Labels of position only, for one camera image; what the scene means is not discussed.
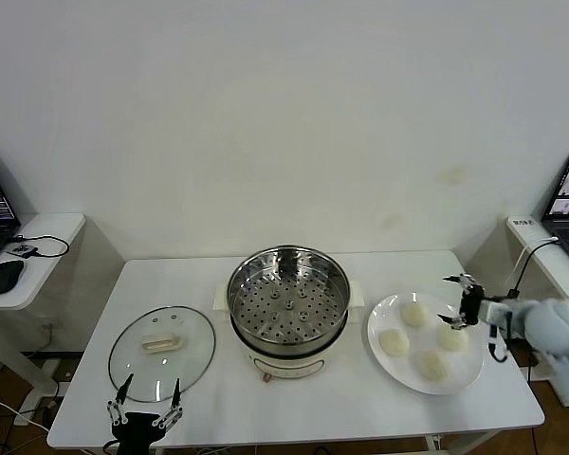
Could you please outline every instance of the wooden floor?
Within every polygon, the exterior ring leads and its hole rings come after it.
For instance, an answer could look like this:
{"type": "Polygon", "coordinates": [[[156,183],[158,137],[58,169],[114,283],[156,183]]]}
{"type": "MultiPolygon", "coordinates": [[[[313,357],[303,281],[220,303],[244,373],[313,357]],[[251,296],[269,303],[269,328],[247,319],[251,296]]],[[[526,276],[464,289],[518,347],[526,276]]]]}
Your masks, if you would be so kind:
{"type": "MultiPolygon", "coordinates": [[[[515,357],[521,365],[526,365],[528,361],[528,351],[525,346],[516,345],[514,349],[515,357]]],[[[55,374],[57,380],[69,380],[74,373],[77,365],[76,360],[64,360],[55,374]]],[[[536,428],[535,436],[540,455],[569,455],[569,409],[560,405],[559,399],[554,394],[547,382],[534,383],[533,391],[540,401],[541,407],[546,415],[546,422],[536,428]]],[[[10,406],[18,409],[29,386],[16,374],[8,369],[0,371],[0,399],[10,406]]],[[[34,414],[34,421],[44,422],[50,425],[56,414],[56,409],[43,409],[34,414]]],[[[0,445],[7,443],[8,447],[0,446],[0,454],[9,449],[15,449],[20,444],[38,437],[28,446],[24,446],[15,453],[46,455],[53,453],[77,454],[77,450],[54,450],[46,445],[46,438],[43,431],[36,427],[13,427],[12,417],[2,417],[0,419],[0,445]]],[[[451,438],[445,438],[443,446],[447,447],[451,438]]],[[[373,453],[394,453],[405,451],[425,450],[426,446],[423,439],[399,439],[399,440],[378,440],[364,442],[337,442],[325,443],[323,445],[288,445],[288,446],[258,446],[257,452],[254,446],[233,447],[228,450],[218,452],[220,455],[361,455],[373,453]],[[318,449],[324,446],[327,451],[318,449]]],[[[168,450],[169,455],[195,455],[198,450],[194,449],[172,449],[168,450]]],[[[534,448],[531,439],[531,430],[511,430],[504,431],[493,439],[487,441],[471,452],[472,455],[533,455],[534,448]]]]}

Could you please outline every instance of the white wall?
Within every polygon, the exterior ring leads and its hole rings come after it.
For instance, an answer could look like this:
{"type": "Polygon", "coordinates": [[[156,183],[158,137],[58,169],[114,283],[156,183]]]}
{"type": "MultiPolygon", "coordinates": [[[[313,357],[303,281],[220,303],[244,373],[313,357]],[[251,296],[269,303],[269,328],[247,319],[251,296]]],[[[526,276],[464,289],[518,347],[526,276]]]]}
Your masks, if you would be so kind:
{"type": "Polygon", "coordinates": [[[0,0],[15,204],[86,213],[124,259],[467,263],[568,153],[569,1],[0,0]]]}

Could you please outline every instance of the white shelf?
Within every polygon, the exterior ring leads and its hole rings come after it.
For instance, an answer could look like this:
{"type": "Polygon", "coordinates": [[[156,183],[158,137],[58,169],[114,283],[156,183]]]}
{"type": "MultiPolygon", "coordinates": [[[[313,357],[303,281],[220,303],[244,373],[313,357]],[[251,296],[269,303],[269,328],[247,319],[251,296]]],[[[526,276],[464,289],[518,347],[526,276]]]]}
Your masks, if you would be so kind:
{"type": "MultiPolygon", "coordinates": [[[[43,213],[21,215],[21,228],[18,234],[24,237],[53,235],[71,244],[84,225],[84,215],[81,213],[43,213]]],[[[38,246],[43,254],[57,254],[64,245],[50,239],[29,242],[38,246]]],[[[8,253],[0,253],[0,263],[17,259],[8,253]]],[[[9,292],[0,295],[0,311],[20,310],[28,306],[36,297],[50,272],[61,258],[29,258],[23,260],[25,267],[19,277],[19,282],[9,292]]]]}
{"type": "MultiPolygon", "coordinates": [[[[522,246],[551,236],[532,216],[510,216],[506,223],[522,246]]],[[[536,251],[533,258],[560,294],[569,299],[569,255],[560,246],[551,245],[536,251]]]]}

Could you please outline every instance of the white table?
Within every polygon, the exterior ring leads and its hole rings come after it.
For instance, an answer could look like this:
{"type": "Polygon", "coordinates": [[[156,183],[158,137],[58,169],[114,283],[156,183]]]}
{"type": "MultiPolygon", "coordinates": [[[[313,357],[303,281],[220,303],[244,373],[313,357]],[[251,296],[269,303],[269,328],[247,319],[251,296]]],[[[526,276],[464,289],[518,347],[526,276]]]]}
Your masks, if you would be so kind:
{"type": "MultiPolygon", "coordinates": [[[[22,215],[21,228],[18,234],[24,237],[37,237],[53,235],[72,243],[84,224],[81,213],[47,213],[36,215],[22,215]]],[[[43,254],[57,254],[63,251],[64,245],[48,239],[28,242],[37,246],[43,254]]],[[[8,253],[0,253],[0,263],[17,259],[8,253]]],[[[61,258],[29,258],[24,260],[24,269],[19,282],[6,294],[0,295],[0,311],[14,311],[26,308],[36,297],[50,272],[55,268],[61,258]]],[[[57,383],[52,379],[52,373],[57,368],[57,360],[48,360],[42,369],[36,367],[13,346],[7,335],[0,333],[0,363],[7,365],[34,387],[26,397],[21,409],[31,410],[37,407],[43,396],[53,396],[57,390],[57,383]]],[[[66,385],[59,389],[63,396],[66,385]]],[[[26,425],[21,418],[15,420],[15,425],[26,425]]]]}
{"type": "MultiPolygon", "coordinates": [[[[540,239],[550,237],[550,233],[532,216],[510,216],[507,226],[523,247],[531,243],[533,247],[540,239]]],[[[569,299],[569,255],[560,246],[541,248],[533,255],[535,263],[555,286],[560,294],[569,299]]]]}
{"type": "MultiPolygon", "coordinates": [[[[105,408],[115,389],[107,374],[111,347],[135,318],[168,305],[201,310],[217,345],[202,378],[182,395],[184,416],[157,447],[232,446],[469,433],[456,450],[466,453],[495,432],[533,427],[543,413],[512,358],[487,359],[477,382],[451,396],[407,389],[385,373],[366,340],[366,318],[382,298],[404,290],[432,293],[457,304],[459,286],[442,278],[462,272],[448,251],[337,254],[348,277],[360,283],[366,308],[361,323],[346,326],[325,369],[313,376],[266,384],[248,362],[213,294],[243,258],[128,262],[84,352],[48,435],[56,448],[96,448],[113,439],[105,408]]],[[[128,410],[161,413],[168,403],[127,400],[128,410]]]]}

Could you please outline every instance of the steamed bun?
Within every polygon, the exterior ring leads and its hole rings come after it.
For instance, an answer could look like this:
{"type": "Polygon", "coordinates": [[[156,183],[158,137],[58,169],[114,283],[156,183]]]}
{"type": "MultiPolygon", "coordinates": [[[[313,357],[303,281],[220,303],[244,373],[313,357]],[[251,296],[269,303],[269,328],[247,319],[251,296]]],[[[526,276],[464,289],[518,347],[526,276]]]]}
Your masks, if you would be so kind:
{"type": "Polygon", "coordinates": [[[419,371],[430,381],[444,381],[450,375],[449,363],[436,351],[420,353],[417,357],[417,364],[419,371]]]}
{"type": "Polygon", "coordinates": [[[379,346],[387,355],[402,357],[407,355],[410,343],[404,332],[398,329],[390,329],[379,334],[379,346]]]}
{"type": "Polygon", "coordinates": [[[438,342],[447,351],[464,351],[468,346],[468,334],[465,330],[454,330],[443,324],[438,329],[438,342]]]}
{"type": "Polygon", "coordinates": [[[401,316],[405,324],[418,329],[428,323],[430,311],[421,301],[408,301],[402,305],[401,316]]]}

